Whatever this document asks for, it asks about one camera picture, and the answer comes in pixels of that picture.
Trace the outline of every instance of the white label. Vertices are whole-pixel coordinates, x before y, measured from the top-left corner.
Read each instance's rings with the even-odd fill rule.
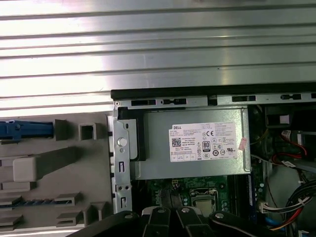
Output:
[[[237,158],[233,122],[173,125],[169,130],[171,162]]]
[[[289,161],[281,161],[285,166],[295,168],[296,166]]]
[[[287,140],[291,141],[291,131],[290,130],[282,131],[281,135],[283,137],[285,137]]]

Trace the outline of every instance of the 80 plus logo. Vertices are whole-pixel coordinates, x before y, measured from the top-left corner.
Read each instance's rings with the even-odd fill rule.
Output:
[[[209,141],[202,142],[203,152],[211,151],[211,143]]]

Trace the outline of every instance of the aluminum surface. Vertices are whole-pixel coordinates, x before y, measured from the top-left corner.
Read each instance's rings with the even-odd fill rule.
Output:
[[[3,0],[0,118],[110,112],[111,89],[315,81],[315,22],[316,0]]]

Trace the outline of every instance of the small label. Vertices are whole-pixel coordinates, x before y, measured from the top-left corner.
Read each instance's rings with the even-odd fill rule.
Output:
[[[285,166],[295,168],[296,166],[289,161],[281,161]]]
[[[291,141],[291,131],[290,130],[284,130],[282,131],[281,135],[286,138],[287,140]]]
[[[241,139],[241,141],[240,141],[238,150],[244,151],[245,148],[246,148],[246,145],[247,145],[247,138],[243,137],[243,138]]]

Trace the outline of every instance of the white cable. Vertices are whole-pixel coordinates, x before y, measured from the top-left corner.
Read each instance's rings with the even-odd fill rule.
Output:
[[[293,208],[293,207],[297,207],[297,206],[300,206],[300,205],[305,205],[305,202],[307,202],[309,199],[310,199],[311,197],[306,197],[306,198],[304,198],[303,200],[300,200],[300,202],[299,203],[297,203],[297,204],[295,204],[295,205],[293,205],[293,206],[287,206],[287,207],[282,207],[282,208],[275,208],[275,207],[269,207],[269,206],[267,206],[267,205],[263,205],[263,207],[264,207],[264,209],[266,209],[266,210],[275,210],[275,211],[277,211],[277,210],[283,210],[283,209],[288,209],[288,208]]]
[[[261,157],[259,157],[259,156],[257,156],[257,155],[254,155],[254,154],[250,154],[252,157],[254,157],[254,158],[257,158],[257,159],[260,159],[260,160],[262,160],[262,161],[265,161],[265,162],[268,162],[267,160],[265,160],[265,159],[263,159],[263,158],[261,158]]]

